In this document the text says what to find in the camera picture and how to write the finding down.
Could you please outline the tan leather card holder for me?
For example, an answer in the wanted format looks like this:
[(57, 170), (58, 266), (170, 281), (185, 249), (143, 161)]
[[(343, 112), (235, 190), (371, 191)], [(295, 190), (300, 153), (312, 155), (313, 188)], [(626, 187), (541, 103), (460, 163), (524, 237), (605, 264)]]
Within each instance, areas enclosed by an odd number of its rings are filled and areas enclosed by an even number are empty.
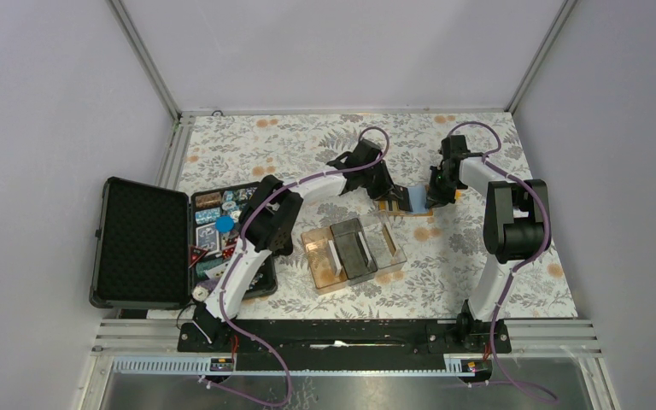
[(426, 189), (421, 185), (407, 187), (410, 192), (410, 199), (413, 210), (410, 213), (387, 214), (390, 216), (400, 217), (428, 217), (433, 215), (432, 209), (425, 207)]

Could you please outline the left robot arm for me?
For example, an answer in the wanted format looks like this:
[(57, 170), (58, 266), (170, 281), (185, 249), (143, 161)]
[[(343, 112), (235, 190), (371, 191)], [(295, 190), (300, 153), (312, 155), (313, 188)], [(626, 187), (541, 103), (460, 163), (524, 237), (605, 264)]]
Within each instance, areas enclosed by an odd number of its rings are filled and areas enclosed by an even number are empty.
[(226, 271), (195, 309), (193, 325), (207, 349), (219, 351), (230, 342), (228, 328), (266, 259), (292, 252), (292, 232), (302, 206), (362, 188), (372, 200), (396, 201), (401, 210), (411, 208), (409, 190), (390, 177), (384, 161), (387, 152), (359, 138), (354, 150), (316, 173), (290, 183), (268, 175), (258, 184), (237, 223), (237, 248)]

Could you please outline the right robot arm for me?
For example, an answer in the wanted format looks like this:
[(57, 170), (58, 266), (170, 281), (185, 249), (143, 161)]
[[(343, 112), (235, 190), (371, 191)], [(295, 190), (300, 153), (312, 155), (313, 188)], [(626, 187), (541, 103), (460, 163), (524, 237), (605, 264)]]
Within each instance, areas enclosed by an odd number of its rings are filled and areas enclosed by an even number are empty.
[(522, 180), (491, 163), (486, 154), (471, 152), (463, 135), (445, 137), (439, 153), (440, 164), (430, 168), (425, 206), (455, 203), (456, 194), (468, 188), (485, 199), (483, 243), (489, 257), (454, 331), (461, 348), (476, 352), (498, 328), (519, 268), (550, 245), (548, 188), (540, 179)]

